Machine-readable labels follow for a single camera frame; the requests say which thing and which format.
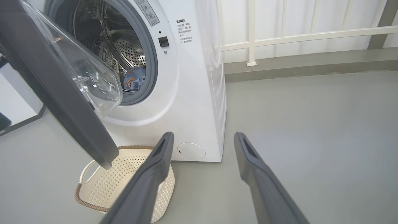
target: white washing machine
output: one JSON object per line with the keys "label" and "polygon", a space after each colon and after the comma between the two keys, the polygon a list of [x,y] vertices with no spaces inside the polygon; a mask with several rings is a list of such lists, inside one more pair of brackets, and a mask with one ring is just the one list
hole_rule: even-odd
{"label": "white washing machine", "polygon": [[[97,113],[117,146],[155,145],[174,132],[172,160],[221,162],[226,91],[216,0],[29,3],[121,80],[120,105]],[[137,67],[144,80],[127,88],[126,73]]]}

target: blue cloth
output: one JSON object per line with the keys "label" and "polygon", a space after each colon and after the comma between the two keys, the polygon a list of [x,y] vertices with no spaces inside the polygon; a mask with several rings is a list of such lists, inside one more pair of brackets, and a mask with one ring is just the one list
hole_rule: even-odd
{"label": "blue cloth", "polygon": [[123,85],[125,90],[138,91],[145,80],[146,69],[135,67],[129,69],[124,77]]}

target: white railing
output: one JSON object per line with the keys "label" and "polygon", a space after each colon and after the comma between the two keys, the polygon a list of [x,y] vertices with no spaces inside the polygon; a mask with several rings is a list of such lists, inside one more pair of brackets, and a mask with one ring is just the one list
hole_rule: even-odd
{"label": "white railing", "polygon": [[[339,31],[330,31],[330,32],[322,32],[315,33],[315,25],[318,17],[318,1],[315,0],[314,11],[312,13],[312,21],[311,28],[309,34],[301,34],[301,35],[292,35],[285,36],[285,22],[286,22],[286,7],[288,0],[283,0],[283,9],[282,9],[282,25],[281,25],[281,37],[268,38],[268,39],[256,39],[256,0],[248,0],[249,1],[249,41],[240,42],[240,43],[232,43],[226,44],[222,46],[222,51],[231,51],[237,49],[249,49],[249,61],[247,62],[247,66],[255,66],[257,65],[255,59],[255,47],[281,44],[281,43],[294,43],[301,41],[311,41],[311,40],[321,40],[321,39],[332,39],[332,38],[340,38],[340,37],[356,37],[356,36],[367,36],[367,35],[377,35],[377,34],[389,34],[389,33],[398,33],[398,26],[384,26],[377,27],[381,15],[384,10],[384,6],[387,0],[381,0],[378,10],[376,12],[376,16],[373,20],[373,25],[371,28],[363,28],[363,29],[347,29],[347,21],[351,13],[352,1],[348,0],[347,6],[344,13],[343,23],[341,26],[341,30]],[[219,0],[219,10],[221,17],[221,32],[224,35],[224,23],[222,18],[222,5],[221,0]]]}

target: gray floor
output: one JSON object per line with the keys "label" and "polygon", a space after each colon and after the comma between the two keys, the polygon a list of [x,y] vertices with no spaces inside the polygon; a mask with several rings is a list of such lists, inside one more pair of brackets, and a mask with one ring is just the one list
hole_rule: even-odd
{"label": "gray floor", "polygon": [[[397,96],[397,72],[227,84],[222,162],[172,162],[176,186],[157,223],[256,223],[236,131],[310,223],[397,223]],[[51,114],[0,137],[0,223],[98,223],[103,215],[73,198],[89,161]]]}

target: beige laundry basket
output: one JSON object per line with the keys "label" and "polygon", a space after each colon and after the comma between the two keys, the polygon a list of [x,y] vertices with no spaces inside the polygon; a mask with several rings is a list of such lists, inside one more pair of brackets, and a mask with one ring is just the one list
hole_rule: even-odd
{"label": "beige laundry basket", "polygon": [[[119,155],[109,170],[99,166],[94,174],[84,182],[84,175],[95,163],[91,161],[82,171],[80,183],[75,190],[79,204],[100,212],[108,212],[120,193],[126,187],[138,168],[145,162],[153,147],[129,145],[119,147]],[[158,221],[166,211],[174,189],[174,173],[170,166],[169,174],[159,185],[151,223]]]}

